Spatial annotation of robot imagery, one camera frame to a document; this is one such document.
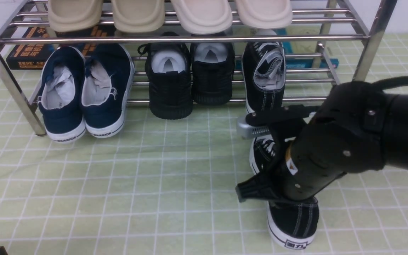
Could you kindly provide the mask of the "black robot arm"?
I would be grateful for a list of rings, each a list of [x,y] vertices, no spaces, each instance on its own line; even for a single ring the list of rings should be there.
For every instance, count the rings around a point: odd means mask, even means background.
[[[348,173],[408,170],[408,76],[334,86],[320,106],[290,105],[241,118],[246,138],[270,134],[273,162],[236,186],[248,199],[297,204]]]

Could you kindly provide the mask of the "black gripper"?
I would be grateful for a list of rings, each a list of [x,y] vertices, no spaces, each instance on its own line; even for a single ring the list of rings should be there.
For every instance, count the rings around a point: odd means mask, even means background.
[[[292,105],[245,116],[249,125],[269,128],[276,154],[266,170],[236,185],[239,202],[305,202],[344,176],[312,160],[308,152],[311,146],[299,139],[300,135],[305,135],[305,118],[317,109],[318,106]]]

